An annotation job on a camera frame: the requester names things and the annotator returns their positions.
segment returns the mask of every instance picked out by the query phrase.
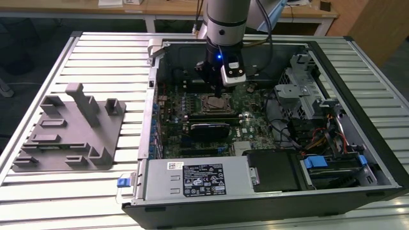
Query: gray floor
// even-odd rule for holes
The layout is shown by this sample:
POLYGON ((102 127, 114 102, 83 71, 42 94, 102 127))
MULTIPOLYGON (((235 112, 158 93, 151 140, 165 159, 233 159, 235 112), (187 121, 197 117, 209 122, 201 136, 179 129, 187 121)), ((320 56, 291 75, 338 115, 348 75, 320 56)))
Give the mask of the gray floor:
MULTIPOLYGON (((34 62, 34 69, 22 75, 11 76, 0 68, 0 77, 6 83, 42 83, 59 51, 65 45, 71 31, 94 32, 145 32, 142 20, 62 20, 62 26, 57 27, 51 19, 31 20, 41 44, 29 48, 27 53, 34 62)), ((157 32, 189 33, 190 21, 157 21, 157 32)), ((1 40, 9 39, 3 28, 0 27, 1 40)), ((390 81, 409 99, 409 42, 404 41, 380 69, 390 81)), ((0 135, 11 135, 30 105, 39 85, 10 85, 14 90, 11 98, 0 97, 0 135)), ((0 153, 7 139, 0 138, 0 153)))

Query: aluminum extrusion table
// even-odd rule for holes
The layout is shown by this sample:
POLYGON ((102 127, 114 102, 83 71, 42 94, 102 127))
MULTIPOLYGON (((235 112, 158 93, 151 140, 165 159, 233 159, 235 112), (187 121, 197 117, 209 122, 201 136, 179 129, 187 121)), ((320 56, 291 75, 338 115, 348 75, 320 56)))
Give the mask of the aluminum extrusion table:
MULTIPOLYGON (((115 180, 137 168, 150 38, 193 38, 189 34, 73 33, 0 156, 0 225, 2 230, 141 229, 115 202, 115 180), (95 100, 117 98, 126 112, 114 165, 106 171, 13 172, 13 159, 45 95, 59 95, 66 83, 81 82, 95 100)), ((263 39, 247 35, 246 39, 263 39)), ((274 40, 315 40, 404 168, 409 169, 409 103, 352 41, 342 37, 274 36, 274 40)), ((328 85, 323 82, 328 94, 328 85)), ((131 189, 123 189, 129 196, 131 189)), ((191 229, 407 229, 409 198, 364 205, 343 215, 202 226, 191 229)))

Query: robotic arm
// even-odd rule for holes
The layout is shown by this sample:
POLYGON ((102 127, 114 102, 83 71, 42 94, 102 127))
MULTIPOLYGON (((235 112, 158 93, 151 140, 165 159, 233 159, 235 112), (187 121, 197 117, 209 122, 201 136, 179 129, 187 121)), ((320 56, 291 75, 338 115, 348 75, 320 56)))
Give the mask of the robotic arm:
MULTIPOLYGON (((263 0, 271 25, 281 15, 286 0, 263 0)), ((207 0, 199 37, 205 37, 205 61, 195 66, 195 72, 221 97, 222 89, 245 82, 245 68, 241 56, 245 27, 266 30, 255 0, 207 0)))

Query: warning label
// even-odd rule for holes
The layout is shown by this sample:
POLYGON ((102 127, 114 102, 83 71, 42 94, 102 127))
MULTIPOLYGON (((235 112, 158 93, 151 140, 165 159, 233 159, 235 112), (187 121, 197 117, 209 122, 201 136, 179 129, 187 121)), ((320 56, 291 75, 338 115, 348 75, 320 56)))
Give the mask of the warning label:
POLYGON ((222 164, 183 166, 185 197, 225 195, 222 164))

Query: blue clip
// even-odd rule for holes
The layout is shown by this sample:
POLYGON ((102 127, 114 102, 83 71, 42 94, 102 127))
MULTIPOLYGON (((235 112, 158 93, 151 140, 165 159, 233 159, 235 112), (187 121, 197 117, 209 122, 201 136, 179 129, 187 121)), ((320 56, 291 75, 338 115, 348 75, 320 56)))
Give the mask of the blue clip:
POLYGON ((326 167, 327 163, 326 160, 322 156, 312 156, 312 157, 307 157, 303 160, 304 163, 304 167, 308 168, 314 168, 314 167, 326 167))
POLYGON ((115 187, 118 188, 127 188, 130 187, 130 178, 118 178, 115 187))
POLYGON ((218 147, 217 148, 217 153, 221 154, 221 152, 225 150, 225 147, 218 147))
POLYGON ((303 164, 304 164, 304 168, 307 168, 307 169, 310 169, 312 167, 312 164, 307 159, 303 160, 303 164))
POLYGON ((360 165, 366 165, 367 164, 367 160, 366 160, 364 156, 359 155, 358 158, 359 158, 360 165))

